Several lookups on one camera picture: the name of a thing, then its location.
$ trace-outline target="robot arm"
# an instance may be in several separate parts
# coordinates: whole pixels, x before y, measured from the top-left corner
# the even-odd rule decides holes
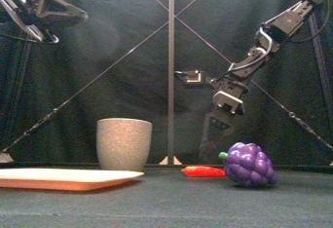
[[[258,69],[273,58],[290,38],[297,34],[314,9],[324,0],[301,0],[290,9],[265,22],[257,33],[256,46],[248,57],[233,63],[228,71],[211,79],[203,71],[175,72],[185,86],[209,86],[214,89],[214,110],[206,115],[201,157],[214,150],[210,142],[210,126],[221,129],[223,135],[233,132],[233,116],[245,113],[242,94]]]
[[[64,0],[0,0],[1,19],[11,19],[38,42],[56,43],[54,24],[74,25],[87,14]]]

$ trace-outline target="cable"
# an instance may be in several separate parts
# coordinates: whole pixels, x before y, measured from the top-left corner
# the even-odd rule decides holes
[[[266,38],[268,44],[269,44],[265,53],[262,54],[262,56],[261,56],[260,58],[257,58],[257,59],[256,59],[254,61],[252,61],[249,64],[246,64],[246,65],[244,65],[244,66],[241,66],[241,67],[237,67],[237,68],[233,68],[233,69],[228,70],[228,71],[215,79],[217,82],[221,81],[221,80],[223,79],[223,77],[225,77],[228,74],[230,74],[230,73],[233,73],[233,72],[237,72],[237,71],[240,71],[240,70],[244,70],[244,69],[246,69],[246,68],[250,68],[250,67],[256,66],[258,63],[262,63],[262,62],[264,62],[266,56],[268,56],[268,55],[270,54],[270,52],[272,52],[273,40],[272,40],[272,38],[269,37],[269,35],[264,32],[262,27],[261,27],[260,32],[261,32],[261,35]]]
[[[52,40],[54,40],[52,42],[44,42],[44,41],[40,42],[40,41],[36,41],[34,39],[26,39],[26,38],[16,37],[16,36],[12,36],[12,35],[4,34],[4,33],[0,33],[0,36],[10,38],[12,40],[20,41],[20,42],[27,42],[27,43],[32,43],[32,44],[38,44],[38,45],[54,45],[54,44],[59,43],[59,38],[55,35],[52,35]]]

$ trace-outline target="peach tray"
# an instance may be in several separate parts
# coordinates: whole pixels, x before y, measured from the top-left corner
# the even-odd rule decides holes
[[[88,191],[126,183],[139,171],[3,169],[0,187]]]

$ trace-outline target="dark table surface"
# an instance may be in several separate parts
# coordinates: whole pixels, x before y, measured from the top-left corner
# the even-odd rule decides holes
[[[333,174],[278,171],[273,187],[146,168],[88,192],[0,188],[0,227],[333,227]]]

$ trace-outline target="metal rod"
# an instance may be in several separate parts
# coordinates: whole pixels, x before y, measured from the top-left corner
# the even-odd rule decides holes
[[[174,157],[174,0],[169,0],[167,165]]]

